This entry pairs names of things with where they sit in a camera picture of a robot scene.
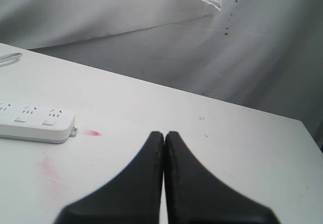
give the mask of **electrical outlet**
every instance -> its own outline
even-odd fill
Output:
[[[69,109],[0,101],[0,137],[63,143],[77,134]]]

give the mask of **power strip switch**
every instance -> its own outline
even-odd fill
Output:
[[[69,109],[0,100],[0,138],[63,143],[76,136],[74,124]]]

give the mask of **white backdrop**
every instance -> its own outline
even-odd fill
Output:
[[[312,135],[323,119],[323,0],[0,3],[0,42],[299,119]]]

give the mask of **tabletop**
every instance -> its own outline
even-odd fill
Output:
[[[0,139],[0,223],[52,223],[151,131],[178,131],[211,173],[282,224],[323,220],[323,156],[300,121],[0,44],[0,55],[14,52],[23,56],[0,65],[0,99],[73,109],[79,133],[63,144]]]

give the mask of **white power strip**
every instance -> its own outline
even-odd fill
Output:
[[[63,143],[77,134],[75,114],[50,108],[0,100],[0,137]]]

